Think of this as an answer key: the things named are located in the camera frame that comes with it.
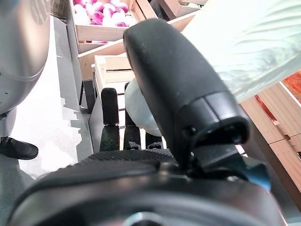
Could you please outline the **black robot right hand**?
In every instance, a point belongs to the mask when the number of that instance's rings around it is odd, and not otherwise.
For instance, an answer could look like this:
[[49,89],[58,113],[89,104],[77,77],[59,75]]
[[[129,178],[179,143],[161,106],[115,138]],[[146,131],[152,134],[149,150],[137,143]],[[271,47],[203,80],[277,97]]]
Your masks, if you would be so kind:
[[99,150],[49,173],[16,202],[9,226],[283,226],[264,163],[238,152],[250,120],[199,51],[161,19],[127,29],[134,81],[159,128],[141,148],[115,89],[103,105]]

